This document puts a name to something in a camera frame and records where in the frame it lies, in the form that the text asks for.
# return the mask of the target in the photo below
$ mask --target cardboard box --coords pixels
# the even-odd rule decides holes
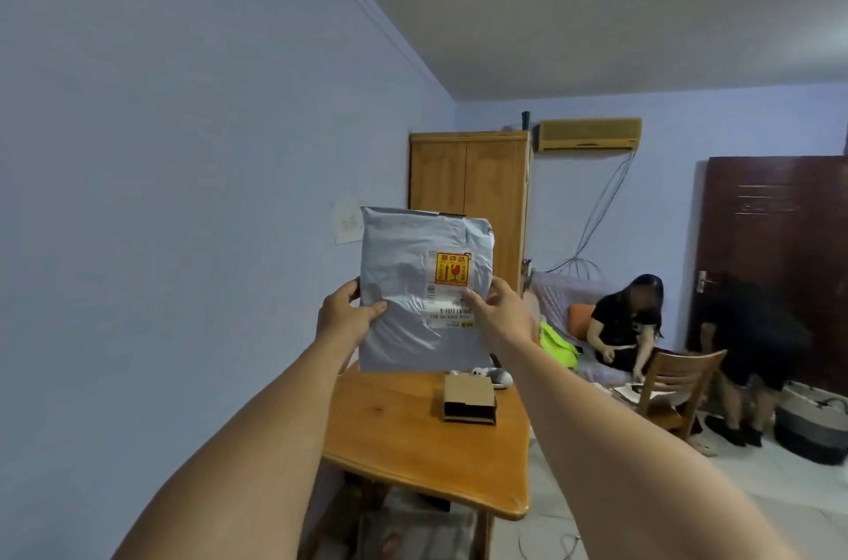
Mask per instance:
[[[496,422],[498,402],[488,377],[467,374],[444,376],[444,421],[491,424]]]

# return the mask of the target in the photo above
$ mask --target air conditioner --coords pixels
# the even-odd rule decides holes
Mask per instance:
[[[537,151],[552,149],[635,149],[642,137],[641,118],[576,118],[541,121]]]

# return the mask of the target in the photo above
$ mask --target person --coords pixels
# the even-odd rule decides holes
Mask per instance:
[[[357,294],[350,281],[324,300],[312,344],[165,482],[114,560],[296,556],[338,369],[386,310],[352,307]],[[798,560],[683,441],[555,365],[504,280],[488,299],[466,299],[515,379],[590,557]]]
[[[653,361],[656,338],[662,337],[663,280],[642,274],[629,286],[598,301],[589,320],[586,341],[601,363],[644,381]]]
[[[707,304],[700,326],[705,353],[726,350],[718,386],[726,418],[710,415],[704,423],[735,446],[762,446],[762,431],[780,401],[784,385],[811,347],[810,332],[760,286],[731,280]],[[752,375],[762,387],[754,400],[754,416],[743,421],[743,395]]]

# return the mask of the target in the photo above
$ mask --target green bag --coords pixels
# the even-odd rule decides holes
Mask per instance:
[[[577,367],[580,351],[574,344],[569,344],[562,339],[549,324],[542,322],[538,341],[543,350],[550,352],[557,362],[560,362],[566,368]]]

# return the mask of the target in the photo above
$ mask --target gray courier bag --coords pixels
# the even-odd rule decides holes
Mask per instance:
[[[363,207],[360,294],[388,310],[360,347],[360,370],[431,372],[490,366],[488,348],[460,297],[492,284],[492,226],[464,218]]]

